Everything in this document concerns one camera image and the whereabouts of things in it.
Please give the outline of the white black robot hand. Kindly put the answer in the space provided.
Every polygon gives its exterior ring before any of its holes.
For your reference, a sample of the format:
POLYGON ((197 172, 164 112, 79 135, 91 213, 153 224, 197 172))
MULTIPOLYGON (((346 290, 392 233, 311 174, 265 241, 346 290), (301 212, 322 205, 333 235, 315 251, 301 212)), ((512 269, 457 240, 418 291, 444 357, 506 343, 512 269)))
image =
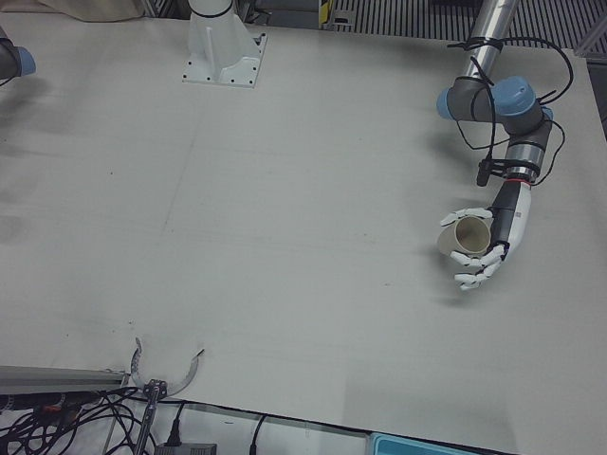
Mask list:
POLYGON ((524 237, 530 206, 531 184, 513 178, 504 181, 490 207, 455 210, 440 221, 442 228, 450 227, 465 217, 491 222, 490 241, 483 256, 475 258, 458 251, 449 253, 458 264, 477 268, 474 273, 460 273, 453 277, 462 291, 478 288, 512 256, 524 237))

